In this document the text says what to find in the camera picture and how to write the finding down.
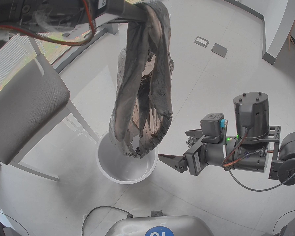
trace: white chair leg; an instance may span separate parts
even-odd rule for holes
[[[99,141],[98,134],[94,132],[92,128],[87,124],[87,122],[84,120],[84,118],[82,117],[80,112],[76,109],[76,107],[74,106],[71,100],[69,100],[67,104],[67,108],[69,109],[71,114],[73,114],[75,119],[82,125],[82,127],[90,134],[90,136],[94,139],[94,141],[98,143]]]
[[[29,173],[32,173],[34,175],[37,175],[37,176],[40,176],[40,177],[44,177],[44,178],[47,178],[47,179],[50,179],[50,180],[55,180],[55,181],[59,181],[59,177],[57,175],[54,175],[54,174],[51,174],[51,173],[47,173],[47,172],[44,172],[40,169],[37,169],[35,167],[32,167],[26,163],[23,163],[23,162],[14,162],[14,161],[11,161],[10,164],[16,168],[19,168],[23,171],[26,171],[26,172],[29,172]]]

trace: floor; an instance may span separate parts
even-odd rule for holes
[[[232,99],[243,92],[267,93],[270,124],[282,126],[282,137],[295,132],[295,46],[288,51],[285,43],[271,66],[261,58],[262,21],[258,18],[221,0],[163,3],[171,18],[174,119],[158,146],[160,153],[182,155],[187,149],[184,132],[199,128],[207,113],[224,113],[228,134],[235,134]],[[100,136],[108,130],[114,106],[117,56],[126,44],[126,29],[127,25],[119,25],[118,34],[103,36],[61,73],[75,106]],[[197,36],[210,41],[207,48],[193,43]],[[228,49],[225,58],[211,52],[214,43]],[[158,162],[152,175],[138,184],[113,183],[96,165],[96,147],[69,116],[24,158],[25,163],[53,172],[61,180],[50,181],[2,165],[0,210],[23,224],[31,236],[80,235],[82,217],[101,205],[126,209],[135,217],[148,216],[151,210],[194,215],[215,236],[260,236],[271,233],[277,219],[295,209],[295,185],[250,192],[215,166],[194,177]],[[277,184],[267,179],[268,171],[234,174],[253,188]],[[283,217],[275,233],[294,216]],[[104,236],[125,217],[119,211],[99,209],[89,217],[85,236]],[[27,235],[18,224],[9,222]]]

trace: gray chair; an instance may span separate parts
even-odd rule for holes
[[[0,162],[52,180],[57,175],[27,165],[23,157],[70,113],[97,143],[95,133],[70,100],[70,92],[30,39],[37,54],[0,91]]]

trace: chair seat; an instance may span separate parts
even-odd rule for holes
[[[0,91],[0,161],[9,164],[70,99],[43,54],[25,65]]]

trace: blue circular logo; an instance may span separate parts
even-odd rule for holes
[[[167,227],[156,226],[148,230],[145,236],[174,236],[174,234]]]

